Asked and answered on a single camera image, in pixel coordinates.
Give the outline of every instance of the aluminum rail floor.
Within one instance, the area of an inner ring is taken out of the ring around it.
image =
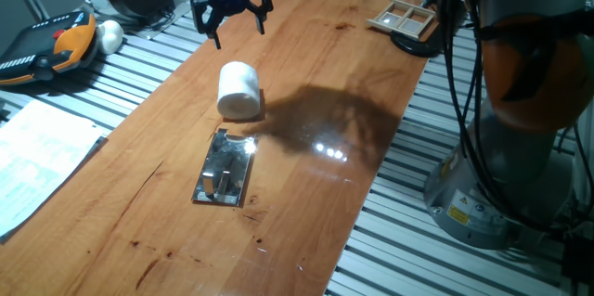
[[[99,56],[78,74],[35,89],[0,91],[11,118],[33,99],[94,121],[108,135],[150,95],[206,37],[191,13],[153,40],[125,36],[113,55]],[[472,33],[455,38],[458,98],[465,100],[474,59]],[[469,119],[473,116],[473,107]],[[561,243],[546,241],[539,253],[484,251],[452,239],[426,213],[423,183],[458,143],[443,57],[429,60],[404,119],[365,200],[327,295],[588,295],[584,285],[561,276]],[[569,134],[562,151],[574,154]]]

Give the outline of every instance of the metal plate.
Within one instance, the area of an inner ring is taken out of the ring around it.
[[[219,129],[200,172],[192,200],[239,206],[250,161],[256,151],[253,137],[227,135]]]

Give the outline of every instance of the paper sheet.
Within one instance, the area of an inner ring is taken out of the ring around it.
[[[100,137],[91,121],[37,100],[0,127],[0,238],[44,203]]]

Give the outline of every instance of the wooden table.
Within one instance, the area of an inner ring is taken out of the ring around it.
[[[0,246],[0,294],[321,294],[425,65],[367,28],[388,3],[274,0],[264,36],[231,18]],[[265,121],[217,113],[231,60]],[[240,208],[190,201],[218,128],[260,138]]]

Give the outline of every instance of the black cable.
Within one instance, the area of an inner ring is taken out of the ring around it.
[[[565,139],[565,136],[567,135],[567,133],[569,132],[569,129],[571,129],[571,126],[568,126],[567,128],[563,129],[563,132],[561,133],[561,137],[559,138],[559,144],[557,144],[557,153],[561,153],[561,146],[563,144],[563,140]]]
[[[477,12],[477,5],[476,0],[469,0],[469,6],[471,7],[471,18],[473,22],[478,26],[478,12]],[[445,55],[445,67],[447,72],[447,80],[450,85],[450,93],[452,96],[452,102],[454,104],[454,109],[458,119],[458,125],[460,128],[460,141],[464,142],[465,148],[468,152],[468,158],[471,160],[472,168],[475,171],[475,174],[478,178],[478,188],[481,194],[485,197],[487,201],[497,210],[500,212],[505,213],[509,218],[518,221],[521,224],[524,224],[530,228],[541,232],[547,233],[558,233],[568,230],[567,226],[562,227],[553,227],[551,225],[542,225],[531,218],[526,217],[525,215],[517,212],[513,205],[511,205],[501,191],[500,186],[495,181],[495,179],[491,176],[488,171],[487,165],[484,162],[484,155],[479,156],[477,150],[474,149],[472,145],[472,141],[470,135],[466,129],[466,123],[464,122],[464,118],[462,117],[462,113],[459,108],[458,103],[458,96],[456,93],[456,86],[454,84],[454,73],[453,73],[453,51],[452,46],[454,43],[454,30],[455,30],[455,21],[451,19],[450,14],[454,15],[458,12],[459,9],[459,0],[442,0],[443,4],[440,6],[440,15],[441,23],[445,26],[442,29],[443,33],[443,42],[444,42],[444,55]],[[480,130],[480,127],[476,127],[476,123],[479,123],[480,120],[480,106],[481,106],[481,92],[482,92],[482,52],[480,47],[480,39],[478,35],[476,35],[476,42],[477,42],[477,63],[474,66],[473,75],[475,75],[475,139],[477,140],[480,147],[480,131],[476,131],[477,129]]]
[[[579,150],[582,162],[584,163],[584,169],[586,169],[586,176],[588,177],[588,186],[590,189],[590,202],[588,204],[588,207],[586,208],[586,212],[571,225],[571,228],[575,228],[582,222],[585,222],[590,216],[592,208],[594,208],[594,178],[592,178],[592,171],[590,170],[590,166],[588,165],[588,158],[586,157],[586,153],[584,152],[584,146],[582,146],[582,139],[580,138],[579,132],[577,131],[577,123],[574,124],[574,133],[575,142],[577,143],[577,149]]]
[[[156,22],[156,23],[151,24],[151,25],[148,25],[148,26],[145,26],[142,29],[142,31],[157,31],[162,26],[168,24],[173,19],[175,19],[175,13],[174,13],[174,11],[173,11],[172,8],[164,8],[159,13],[162,14],[162,16],[165,18],[165,20],[160,21],[160,22]]]
[[[466,115],[468,114],[468,109],[471,105],[472,100],[472,92],[474,91],[474,81],[476,80],[476,76],[473,74],[471,78],[471,87],[469,88],[468,95],[466,95],[466,103],[464,104],[464,112],[462,113],[462,120],[466,123]],[[464,148],[464,141],[460,140],[460,149],[462,150],[462,156],[466,159],[466,149]]]

